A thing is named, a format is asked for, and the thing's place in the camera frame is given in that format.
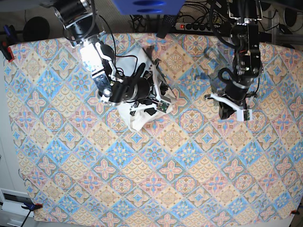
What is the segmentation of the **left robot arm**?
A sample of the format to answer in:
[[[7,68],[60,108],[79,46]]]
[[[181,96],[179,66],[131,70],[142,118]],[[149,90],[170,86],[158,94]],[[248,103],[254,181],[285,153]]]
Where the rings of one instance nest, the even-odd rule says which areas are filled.
[[[251,91],[250,86],[263,71],[258,31],[258,21],[263,18],[262,8],[259,0],[234,0],[226,4],[229,18],[236,22],[230,31],[231,42],[224,40],[214,26],[214,0],[210,4],[209,25],[216,38],[234,50],[232,69],[222,68],[218,71],[217,77],[225,88],[206,95],[205,99],[218,102],[222,120],[235,114],[239,122],[250,121],[253,114],[246,101],[258,97],[258,91]]]

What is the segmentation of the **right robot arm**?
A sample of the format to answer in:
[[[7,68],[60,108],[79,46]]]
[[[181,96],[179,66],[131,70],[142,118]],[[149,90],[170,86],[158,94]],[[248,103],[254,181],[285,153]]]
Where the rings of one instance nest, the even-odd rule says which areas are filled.
[[[169,85],[157,67],[159,60],[150,60],[140,48],[130,54],[135,60],[134,70],[126,76],[116,66],[116,48],[100,40],[96,24],[97,11],[92,0],[46,0],[44,7],[52,7],[63,26],[63,35],[73,47],[79,47],[84,66],[91,72],[101,102],[112,105],[128,104],[128,113],[156,112],[166,114],[173,99],[167,94]]]

